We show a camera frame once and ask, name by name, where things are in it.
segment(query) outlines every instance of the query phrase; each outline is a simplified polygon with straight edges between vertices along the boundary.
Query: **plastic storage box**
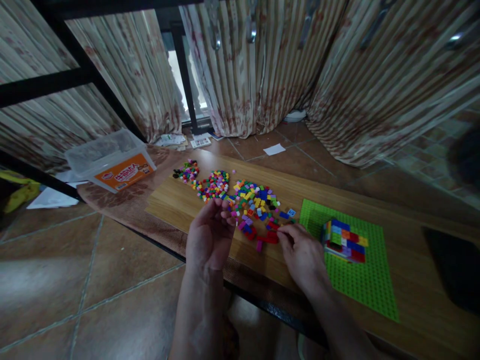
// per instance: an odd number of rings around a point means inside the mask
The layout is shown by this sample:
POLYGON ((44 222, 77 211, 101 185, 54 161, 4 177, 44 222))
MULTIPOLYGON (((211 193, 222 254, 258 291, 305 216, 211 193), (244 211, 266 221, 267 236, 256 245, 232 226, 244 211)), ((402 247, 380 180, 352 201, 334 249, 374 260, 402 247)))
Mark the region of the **plastic storage box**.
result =
POLYGON ((122 129, 65 152, 78 177, 117 193, 157 170, 147 145, 122 129))

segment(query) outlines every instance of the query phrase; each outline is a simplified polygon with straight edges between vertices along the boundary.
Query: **wooden table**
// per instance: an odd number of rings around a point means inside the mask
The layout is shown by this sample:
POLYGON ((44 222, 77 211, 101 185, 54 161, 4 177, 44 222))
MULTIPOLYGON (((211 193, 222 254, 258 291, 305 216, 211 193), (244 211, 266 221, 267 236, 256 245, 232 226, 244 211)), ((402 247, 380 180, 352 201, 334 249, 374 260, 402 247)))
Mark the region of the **wooden table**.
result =
MULTIPOLYGON (((208 151, 193 153, 200 167, 199 179, 220 169, 230 173, 231 187, 240 179, 269 186, 281 202, 282 210, 291 207, 297 210, 296 217, 303 199, 309 199, 382 226, 401 323, 344 296, 349 310, 366 331, 416 356, 429 359, 474 356, 480 339, 480 320, 448 299, 422 227, 470 240, 477 246, 480 246, 480 230, 208 151)), ((202 206, 203 202, 191 187, 169 177, 150 196, 146 211, 188 232, 190 222, 202 206)), ((248 241, 237 230, 230 256, 277 283, 299 291, 288 273, 281 247, 266 244, 262 254, 258 254, 255 247, 256 241, 248 241)))

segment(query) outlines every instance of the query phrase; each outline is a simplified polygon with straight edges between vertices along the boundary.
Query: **lego baseplate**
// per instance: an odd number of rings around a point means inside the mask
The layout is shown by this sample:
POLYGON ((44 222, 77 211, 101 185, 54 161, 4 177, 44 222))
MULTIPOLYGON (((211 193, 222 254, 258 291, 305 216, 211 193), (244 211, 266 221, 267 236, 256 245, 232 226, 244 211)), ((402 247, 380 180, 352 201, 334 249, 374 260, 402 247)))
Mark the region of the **lego baseplate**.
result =
POLYGON ((322 226, 332 218, 350 224, 359 235, 368 238, 365 263, 348 263, 336 256, 325 254, 326 269, 333 287, 399 323, 383 228, 303 199, 299 222, 317 239, 320 239, 322 226))

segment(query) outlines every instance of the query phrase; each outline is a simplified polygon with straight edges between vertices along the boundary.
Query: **striped curtain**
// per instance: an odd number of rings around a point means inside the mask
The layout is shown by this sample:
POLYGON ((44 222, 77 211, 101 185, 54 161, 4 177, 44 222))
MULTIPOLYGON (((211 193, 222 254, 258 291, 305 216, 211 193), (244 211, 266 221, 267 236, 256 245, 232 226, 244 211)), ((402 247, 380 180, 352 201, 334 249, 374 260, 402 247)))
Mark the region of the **striped curtain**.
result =
POLYGON ((149 143, 181 132, 182 99, 155 10, 66 23, 149 143))
POLYGON ((214 51, 205 4, 181 6, 189 47, 215 131, 246 138, 272 131, 311 86, 345 1, 320 1, 299 50, 306 0, 259 0, 257 37, 246 40, 248 1, 220 1, 214 51))
POLYGON ((350 1, 307 110, 308 128, 328 151, 360 168, 480 99, 477 1, 397 1, 360 50, 379 6, 350 1), (475 36, 446 49, 465 24, 475 36))
POLYGON ((93 85, 0 109, 0 149, 43 171, 68 169, 64 153, 124 127, 93 85))
POLYGON ((30 1, 0 1, 0 84, 78 68, 30 1))

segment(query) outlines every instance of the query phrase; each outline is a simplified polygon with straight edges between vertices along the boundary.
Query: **brown rug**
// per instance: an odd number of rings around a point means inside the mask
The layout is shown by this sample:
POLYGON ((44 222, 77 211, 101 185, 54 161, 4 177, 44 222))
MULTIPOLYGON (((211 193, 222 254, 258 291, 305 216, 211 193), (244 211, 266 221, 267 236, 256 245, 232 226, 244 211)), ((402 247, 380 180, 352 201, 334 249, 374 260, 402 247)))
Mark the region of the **brown rug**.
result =
MULTIPOLYGON (((80 185, 78 193, 88 205, 99 213, 138 231, 184 257, 187 234, 145 212, 145 208, 148 205, 147 199, 150 194, 172 175, 176 165, 178 166, 179 163, 183 163, 191 157, 192 150, 180 152, 148 145, 147 151, 157 166, 154 174, 117 194, 92 183, 80 185)), ((227 261, 223 276, 225 280, 251 296, 271 303, 296 318, 291 321, 301 321, 302 326, 318 328, 319 325, 313 310, 305 297, 286 289, 231 258, 227 261)), ((264 309, 269 308, 269 304, 261 305, 264 309)), ((268 311, 272 313, 276 310, 271 307, 268 311)), ((281 313, 276 315, 285 319, 281 313)))

